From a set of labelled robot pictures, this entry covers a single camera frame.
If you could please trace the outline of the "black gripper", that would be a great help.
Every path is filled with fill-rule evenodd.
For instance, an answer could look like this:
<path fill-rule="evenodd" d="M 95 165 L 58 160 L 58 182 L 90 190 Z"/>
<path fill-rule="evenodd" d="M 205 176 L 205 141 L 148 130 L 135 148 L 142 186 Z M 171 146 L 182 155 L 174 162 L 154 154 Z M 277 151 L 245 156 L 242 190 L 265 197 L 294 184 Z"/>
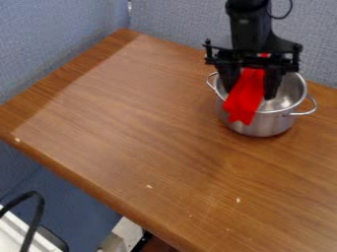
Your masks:
<path fill-rule="evenodd" d="M 277 96 L 286 72 L 298 71 L 302 45 L 278 37 L 270 21 L 234 19 L 230 21 L 231 47 L 213 43 L 207 38 L 206 63 L 219 73 L 222 85 L 230 93 L 242 68 L 265 71 L 265 100 Z"/>

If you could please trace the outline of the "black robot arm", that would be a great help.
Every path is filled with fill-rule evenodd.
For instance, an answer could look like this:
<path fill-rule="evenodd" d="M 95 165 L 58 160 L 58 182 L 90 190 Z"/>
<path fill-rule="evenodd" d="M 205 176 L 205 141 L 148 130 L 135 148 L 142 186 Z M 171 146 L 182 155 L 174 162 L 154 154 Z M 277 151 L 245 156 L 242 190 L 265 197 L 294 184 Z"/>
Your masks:
<path fill-rule="evenodd" d="M 284 19 L 271 14 L 271 0 L 227 0 L 225 11 L 230 20 L 231 47 L 211 43 L 207 38 L 206 63 L 215 67 L 222 85 L 230 92 L 243 68 L 266 73 L 262 77 L 265 100 L 277 96 L 282 77 L 298 71 L 302 45 L 278 37 L 273 31 L 273 20 Z"/>

